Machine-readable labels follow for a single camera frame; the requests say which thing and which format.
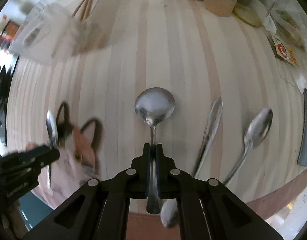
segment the screw head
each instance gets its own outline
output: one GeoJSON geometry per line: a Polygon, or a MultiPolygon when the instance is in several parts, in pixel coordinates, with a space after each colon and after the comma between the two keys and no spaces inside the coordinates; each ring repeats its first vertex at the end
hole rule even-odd
{"type": "Polygon", "coordinates": [[[135,169],[127,169],[126,173],[128,175],[135,175],[136,174],[136,170],[135,169]]]}
{"type": "Polygon", "coordinates": [[[94,187],[94,186],[96,186],[98,184],[98,180],[96,180],[96,179],[90,179],[89,181],[88,181],[88,185],[90,186],[90,187],[94,187]]]}
{"type": "Polygon", "coordinates": [[[211,186],[217,186],[219,184],[218,180],[215,178],[211,178],[208,180],[209,185],[211,186]]]}
{"type": "Polygon", "coordinates": [[[172,175],[179,175],[179,174],[180,174],[180,170],[178,170],[178,169],[172,169],[172,170],[170,171],[170,173],[171,173],[172,175]]]}

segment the calico cat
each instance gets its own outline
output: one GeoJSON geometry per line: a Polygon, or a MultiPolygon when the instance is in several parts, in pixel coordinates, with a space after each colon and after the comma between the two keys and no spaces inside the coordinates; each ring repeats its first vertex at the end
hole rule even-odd
{"type": "MultiPolygon", "coordinates": [[[[97,152],[102,135],[101,122],[89,119],[80,129],[70,122],[69,106],[62,102],[56,117],[60,157],[52,163],[51,189],[47,188],[47,169],[38,177],[32,192],[55,209],[91,178],[100,179],[97,152]]],[[[26,149],[35,144],[27,144],[26,149]]]]}

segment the silver spoon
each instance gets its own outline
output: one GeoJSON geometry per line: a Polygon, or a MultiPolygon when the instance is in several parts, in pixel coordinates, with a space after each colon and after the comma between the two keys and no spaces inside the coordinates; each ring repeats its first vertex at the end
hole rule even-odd
{"type": "MultiPolygon", "coordinates": [[[[53,149],[58,143],[58,132],[55,118],[50,110],[47,112],[46,118],[47,132],[50,141],[50,148],[53,149]]],[[[52,184],[52,167],[51,164],[47,166],[47,188],[50,189],[52,184]]]]}
{"type": "MultiPolygon", "coordinates": [[[[202,144],[199,149],[199,154],[191,173],[193,178],[197,178],[206,157],[208,156],[212,142],[218,131],[220,118],[222,115],[222,100],[217,98],[211,108],[207,125],[203,134],[202,144]]],[[[161,208],[160,219],[165,228],[173,228],[179,224],[179,213],[177,208],[177,200],[175,198],[168,199],[161,208]]]]}
{"type": "Polygon", "coordinates": [[[272,110],[271,108],[262,109],[259,114],[251,121],[249,127],[246,130],[244,137],[245,151],[237,162],[236,166],[231,170],[228,177],[225,179],[223,184],[228,186],[232,179],[237,174],[246,160],[247,153],[259,146],[262,141],[266,138],[272,124],[272,110]]]}
{"type": "Polygon", "coordinates": [[[156,126],[168,118],[175,109],[175,99],[172,94],[163,88],[149,88],[143,91],[135,101],[135,111],[140,119],[149,124],[151,132],[151,155],[149,194],[147,212],[157,215],[160,213],[158,203],[157,173],[156,173],[156,126]]]}

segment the wooden chopsticks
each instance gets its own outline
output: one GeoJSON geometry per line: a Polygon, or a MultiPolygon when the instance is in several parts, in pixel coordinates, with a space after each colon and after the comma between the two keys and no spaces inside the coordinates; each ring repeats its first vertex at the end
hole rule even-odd
{"type": "Polygon", "coordinates": [[[93,0],[82,0],[82,2],[78,5],[76,10],[74,10],[74,12],[73,12],[71,17],[75,17],[75,15],[77,14],[77,12],[81,8],[81,6],[84,5],[83,9],[82,9],[82,11],[80,13],[79,20],[80,21],[84,21],[85,19],[87,19],[89,17],[89,14],[90,14],[90,10],[91,10],[91,7],[92,7],[92,2],[93,2],[93,0]]]}

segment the wooden tabletop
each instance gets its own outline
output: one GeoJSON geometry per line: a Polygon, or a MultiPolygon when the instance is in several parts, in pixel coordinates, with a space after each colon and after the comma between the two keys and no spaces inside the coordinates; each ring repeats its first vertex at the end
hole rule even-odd
{"type": "Polygon", "coordinates": [[[56,112],[66,100],[73,123],[81,126],[92,116],[102,121],[100,178],[112,178],[150,141],[135,99],[162,87],[176,107],[157,126],[156,140],[178,168],[192,171],[209,111],[221,96],[222,119],[199,179],[225,179],[242,155],[249,122],[268,106],[269,135],[249,153],[229,189],[250,202],[306,169],[297,165],[303,95],[295,76],[302,73],[307,88],[307,71],[277,60],[261,28],[217,17],[194,0],[99,0],[90,21],[105,34],[100,49],[50,66],[20,57],[7,109],[9,150],[48,141],[47,110],[56,112]]]}

